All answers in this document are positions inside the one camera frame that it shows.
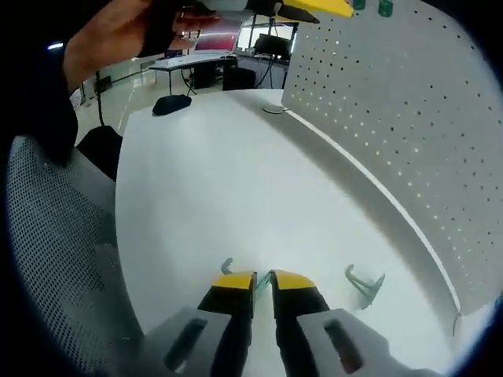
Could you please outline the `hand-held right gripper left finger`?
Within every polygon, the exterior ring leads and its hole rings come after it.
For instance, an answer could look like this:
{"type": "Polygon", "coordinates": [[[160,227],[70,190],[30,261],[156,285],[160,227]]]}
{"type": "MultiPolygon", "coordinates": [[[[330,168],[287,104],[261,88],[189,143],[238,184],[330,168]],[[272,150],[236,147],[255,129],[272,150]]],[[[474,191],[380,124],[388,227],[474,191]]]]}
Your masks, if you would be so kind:
{"type": "Polygon", "coordinates": [[[144,373],[241,373],[252,342],[256,273],[220,275],[143,341],[144,373]]]}

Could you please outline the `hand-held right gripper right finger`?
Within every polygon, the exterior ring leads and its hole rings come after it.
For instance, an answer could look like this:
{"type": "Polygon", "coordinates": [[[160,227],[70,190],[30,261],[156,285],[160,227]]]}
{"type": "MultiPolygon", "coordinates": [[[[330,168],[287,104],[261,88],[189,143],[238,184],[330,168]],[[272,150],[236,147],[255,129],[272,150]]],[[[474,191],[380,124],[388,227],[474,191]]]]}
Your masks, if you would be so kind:
{"type": "Polygon", "coordinates": [[[272,272],[276,340],[287,373],[396,373],[388,341],[344,309],[330,309],[303,275],[272,272]]]}

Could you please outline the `person's left hand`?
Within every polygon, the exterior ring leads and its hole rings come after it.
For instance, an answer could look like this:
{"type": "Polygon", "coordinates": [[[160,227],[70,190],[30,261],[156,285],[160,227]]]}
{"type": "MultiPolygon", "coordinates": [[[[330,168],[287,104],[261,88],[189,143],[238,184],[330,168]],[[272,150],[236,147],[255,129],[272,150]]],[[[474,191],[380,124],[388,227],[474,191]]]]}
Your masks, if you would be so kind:
{"type": "Polygon", "coordinates": [[[63,60],[69,93],[93,73],[141,52],[151,5],[150,1],[111,1],[70,39],[63,60]]]}

